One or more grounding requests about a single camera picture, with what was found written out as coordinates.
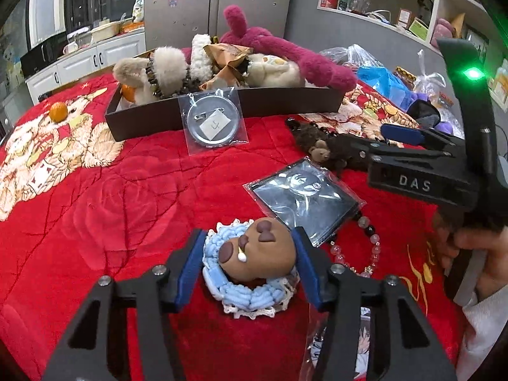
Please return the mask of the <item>person right hand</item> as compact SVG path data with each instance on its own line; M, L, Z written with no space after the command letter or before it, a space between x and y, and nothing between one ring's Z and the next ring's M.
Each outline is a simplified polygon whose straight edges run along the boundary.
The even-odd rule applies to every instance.
M482 301L507 285L507 227L464 227L458 217L435 212L435 247L445 270L445 291L465 306L474 295Z

